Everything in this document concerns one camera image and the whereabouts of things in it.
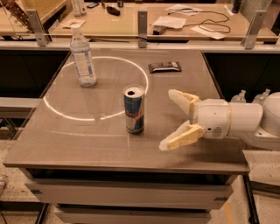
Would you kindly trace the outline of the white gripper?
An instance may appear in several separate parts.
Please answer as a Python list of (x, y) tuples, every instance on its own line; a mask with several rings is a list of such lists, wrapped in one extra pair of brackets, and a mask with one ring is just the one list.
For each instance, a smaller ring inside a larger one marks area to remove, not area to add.
[(222, 99), (200, 98), (176, 89), (168, 91), (169, 98), (177, 104), (186, 115), (192, 112), (192, 122), (181, 124), (159, 144), (161, 151), (172, 151), (189, 144), (196, 143), (201, 137), (207, 139), (222, 139), (229, 131), (229, 103)]

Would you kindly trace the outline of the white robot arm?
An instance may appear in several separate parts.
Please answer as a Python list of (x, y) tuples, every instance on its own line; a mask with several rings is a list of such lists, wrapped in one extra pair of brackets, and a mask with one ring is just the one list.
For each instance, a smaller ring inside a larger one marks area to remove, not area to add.
[(262, 104), (201, 100), (197, 95), (176, 89), (171, 89), (168, 95), (185, 112), (187, 121), (160, 142), (162, 151), (194, 144), (202, 137), (237, 138), (258, 148), (275, 151), (280, 148), (278, 93), (269, 95)]

